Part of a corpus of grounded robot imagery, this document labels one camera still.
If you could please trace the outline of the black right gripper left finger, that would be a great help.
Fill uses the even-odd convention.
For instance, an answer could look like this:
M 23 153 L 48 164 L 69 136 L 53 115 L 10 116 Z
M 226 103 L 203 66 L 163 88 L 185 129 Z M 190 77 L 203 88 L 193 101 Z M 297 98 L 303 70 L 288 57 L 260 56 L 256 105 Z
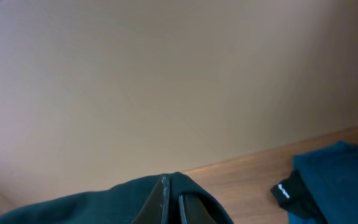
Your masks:
M 162 175 L 131 224 L 167 224 L 170 202 L 170 182 Z

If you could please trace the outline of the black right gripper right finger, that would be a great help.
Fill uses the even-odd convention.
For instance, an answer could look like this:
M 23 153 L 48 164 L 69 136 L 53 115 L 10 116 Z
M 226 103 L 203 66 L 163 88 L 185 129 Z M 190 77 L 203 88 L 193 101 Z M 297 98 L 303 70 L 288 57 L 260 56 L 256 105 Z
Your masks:
M 180 195 L 178 202 L 181 224 L 216 224 L 196 195 Z

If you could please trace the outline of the black shorts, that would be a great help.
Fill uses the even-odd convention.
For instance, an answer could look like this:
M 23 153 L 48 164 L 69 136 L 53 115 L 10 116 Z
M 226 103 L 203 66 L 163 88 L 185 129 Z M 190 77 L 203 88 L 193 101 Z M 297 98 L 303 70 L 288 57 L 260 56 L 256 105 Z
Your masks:
M 178 198 L 196 195 L 216 223 L 232 223 L 223 206 L 185 174 L 159 174 L 130 180 L 108 190 L 83 192 L 19 207 L 0 215 L 0 224 L 132 223 L 162 175 L 170 182 L 168 223 L 181 223 Z

